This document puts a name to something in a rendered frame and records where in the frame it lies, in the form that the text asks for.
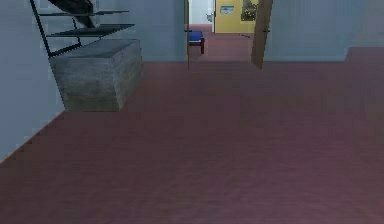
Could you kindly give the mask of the black metal shelf rack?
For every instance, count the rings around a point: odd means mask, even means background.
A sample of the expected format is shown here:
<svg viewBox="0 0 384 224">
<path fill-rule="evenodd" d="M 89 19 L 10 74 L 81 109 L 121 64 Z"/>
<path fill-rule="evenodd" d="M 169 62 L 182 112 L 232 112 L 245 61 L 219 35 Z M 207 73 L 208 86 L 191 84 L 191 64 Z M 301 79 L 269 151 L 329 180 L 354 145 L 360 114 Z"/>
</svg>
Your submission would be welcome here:
<svg viewBox="0 0 384 224">
<path fill-rule="evenodd" d="M 35 0 L 29 0 L 33 15 L 38 25 L 41 38 L 44 43 L 45 50 L 48 58 L 53 58 L 82 46 L 82 37 L 99 38 L 111 35 L 118 31 L 133 27 L 133 24 L 100 24 L 96 26 L 91 20 L 92 16 L 111 15 L 119 13 L 128 13 L 128 10 L 107 10 L 107 11 L 95 11 L 94 5 L 90 0 L 47 0 L 58 9 L 60 12 L 55 13 L 39 13 L 35 4 Z M 58 33 L 52 33 L 47 35 L 42 22 L 42 17 L 70 17 L 73 23 L 73 29 L 68 31 L 62 31 Z M 59 37 L 75 37 L 77 39 L 76 44 L 61 48 L 56 51 L 50 49 L 47 38 L 59 38 Z"/>
</svg>

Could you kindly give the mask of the brown wooden room door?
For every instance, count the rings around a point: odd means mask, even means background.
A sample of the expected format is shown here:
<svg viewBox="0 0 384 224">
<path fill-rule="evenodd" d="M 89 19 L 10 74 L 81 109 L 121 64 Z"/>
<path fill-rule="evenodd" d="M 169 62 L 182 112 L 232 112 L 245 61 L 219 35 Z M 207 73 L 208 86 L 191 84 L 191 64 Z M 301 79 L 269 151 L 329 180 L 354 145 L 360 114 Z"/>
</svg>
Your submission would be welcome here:
<svg viewBox="0 0 384 224">
<path fill-rule="evenodd" d="M 262 30 L 269 29 L 273 0 L 259 0 L 254 38 L 252 45 L 251 62 L 261 70 L 263 67 L 267 37 L 269 33 Z"/>
</svg>

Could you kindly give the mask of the dark green framed wall picture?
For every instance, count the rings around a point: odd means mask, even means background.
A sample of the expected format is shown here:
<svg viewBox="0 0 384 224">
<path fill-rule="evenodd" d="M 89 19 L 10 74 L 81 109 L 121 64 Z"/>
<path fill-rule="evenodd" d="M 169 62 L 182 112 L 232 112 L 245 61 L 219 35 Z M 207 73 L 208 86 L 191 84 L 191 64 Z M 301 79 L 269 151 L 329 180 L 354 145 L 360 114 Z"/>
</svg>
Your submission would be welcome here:
<svg viewBox="0 0 384 224">
<path fill-rule="evenodd" d="M 255 21 L 258 11 L 259 0 L 243 0 L 241 20 L 242 21 Z"/>
</svg>

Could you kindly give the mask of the grey wooden box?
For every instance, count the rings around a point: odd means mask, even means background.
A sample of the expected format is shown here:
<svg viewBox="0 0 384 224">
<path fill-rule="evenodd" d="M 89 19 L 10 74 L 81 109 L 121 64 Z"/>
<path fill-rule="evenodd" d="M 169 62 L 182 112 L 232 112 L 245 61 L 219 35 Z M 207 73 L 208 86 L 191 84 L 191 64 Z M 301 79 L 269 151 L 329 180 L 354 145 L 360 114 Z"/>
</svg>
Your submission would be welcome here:
<svg viewBox="0 0 384 224">
<path fill-rule="evenodd" d="M 120 111 L 136 89 L 143 63 L 138 39 L 102 39 L 49 60 L 64 107 Z"/>
</svg>

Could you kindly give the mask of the blue seat stool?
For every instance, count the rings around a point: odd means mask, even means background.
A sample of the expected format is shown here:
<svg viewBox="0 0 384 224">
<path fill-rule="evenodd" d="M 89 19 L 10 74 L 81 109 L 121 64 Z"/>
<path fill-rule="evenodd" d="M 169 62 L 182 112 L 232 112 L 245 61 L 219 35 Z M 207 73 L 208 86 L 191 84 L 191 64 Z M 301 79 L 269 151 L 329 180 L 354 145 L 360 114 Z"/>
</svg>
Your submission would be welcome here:
<svg viewBox="0 0 384 224">
<path fill-rule="evenodd" d="M 205 38 L 201 31 L 190 30 L 188 37 L 188 44 L 190 46 L 199 46 L 200 53 L 204 53 Z"/>
</svg>

